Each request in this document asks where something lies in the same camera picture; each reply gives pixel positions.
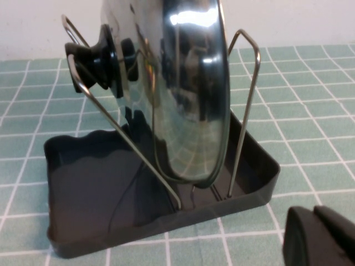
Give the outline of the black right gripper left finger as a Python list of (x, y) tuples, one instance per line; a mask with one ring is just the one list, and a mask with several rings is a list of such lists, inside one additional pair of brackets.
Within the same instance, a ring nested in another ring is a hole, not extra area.
[(282, 247), (285, 265), (354, 265), (354, 241), (336, 241), (315, 207), (289, 208)]

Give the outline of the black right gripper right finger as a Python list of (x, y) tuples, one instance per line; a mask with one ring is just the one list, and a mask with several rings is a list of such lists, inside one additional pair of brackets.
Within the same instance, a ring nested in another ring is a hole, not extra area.
[(336, 241), (354, 241), (354, 223), (327, 206), (315, 207), (315, 214)]

